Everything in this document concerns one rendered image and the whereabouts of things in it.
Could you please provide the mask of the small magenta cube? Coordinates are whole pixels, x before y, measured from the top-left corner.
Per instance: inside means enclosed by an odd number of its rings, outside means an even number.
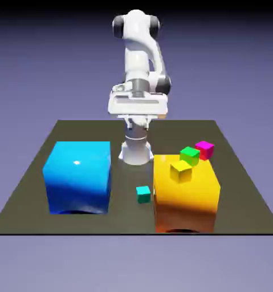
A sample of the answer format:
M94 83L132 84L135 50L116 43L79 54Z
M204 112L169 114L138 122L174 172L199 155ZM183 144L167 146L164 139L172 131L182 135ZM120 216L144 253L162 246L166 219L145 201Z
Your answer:
M200 141L195 144L195 149L199 150L199 158L203 161L209 160L214 153L214 144L207 141Z

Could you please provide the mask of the small green cube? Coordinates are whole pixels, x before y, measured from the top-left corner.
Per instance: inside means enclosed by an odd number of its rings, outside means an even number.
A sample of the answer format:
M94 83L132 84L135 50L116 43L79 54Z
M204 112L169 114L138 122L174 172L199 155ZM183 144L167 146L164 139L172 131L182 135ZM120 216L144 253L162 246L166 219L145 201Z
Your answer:
M180 160L187 162L191 166L196 166L199 163L200 150L185 147L180 151Z

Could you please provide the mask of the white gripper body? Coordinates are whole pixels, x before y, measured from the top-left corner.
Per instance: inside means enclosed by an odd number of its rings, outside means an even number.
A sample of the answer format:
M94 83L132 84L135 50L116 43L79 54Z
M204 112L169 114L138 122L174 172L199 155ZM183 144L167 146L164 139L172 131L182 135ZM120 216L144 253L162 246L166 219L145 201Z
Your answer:
M132 91L111 91L108 112L113 116L164 117L168 113L168 97L148 92L143 97L133 97Z

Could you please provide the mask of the large orange box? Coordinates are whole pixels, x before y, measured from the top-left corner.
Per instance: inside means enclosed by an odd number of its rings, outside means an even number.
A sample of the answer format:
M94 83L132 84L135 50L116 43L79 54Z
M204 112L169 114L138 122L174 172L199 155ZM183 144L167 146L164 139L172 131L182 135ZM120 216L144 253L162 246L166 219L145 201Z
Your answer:
M157 233L190 230L212 233L221 186L210 160L200 160L188 182L170 178L170 165L179 155L155 155L154 217Z

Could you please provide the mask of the large blue box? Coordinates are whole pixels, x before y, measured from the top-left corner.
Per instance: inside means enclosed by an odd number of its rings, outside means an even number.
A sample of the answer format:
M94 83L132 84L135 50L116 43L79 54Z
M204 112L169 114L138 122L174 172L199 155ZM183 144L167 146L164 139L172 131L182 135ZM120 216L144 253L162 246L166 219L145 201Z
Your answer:
M111 143L58 141L44 167L51 214L106 214L111 192Z

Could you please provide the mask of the small yellow cube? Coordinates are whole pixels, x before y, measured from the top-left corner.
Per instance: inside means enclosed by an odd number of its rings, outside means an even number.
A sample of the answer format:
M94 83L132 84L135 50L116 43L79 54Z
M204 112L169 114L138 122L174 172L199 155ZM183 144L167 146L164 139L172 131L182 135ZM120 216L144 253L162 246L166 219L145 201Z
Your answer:
M177 183L185 183L192 178L193 167L184 160L174 161L170 165L170 178Z

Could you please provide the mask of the small teal cube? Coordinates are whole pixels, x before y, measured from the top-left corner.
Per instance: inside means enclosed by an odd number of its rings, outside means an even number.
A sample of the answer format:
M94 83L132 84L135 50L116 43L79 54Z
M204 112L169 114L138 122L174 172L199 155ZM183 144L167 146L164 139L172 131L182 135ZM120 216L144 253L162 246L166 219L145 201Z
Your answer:
M150 189L148 186L136 187L137 202L139 204L149 203L151 198Z

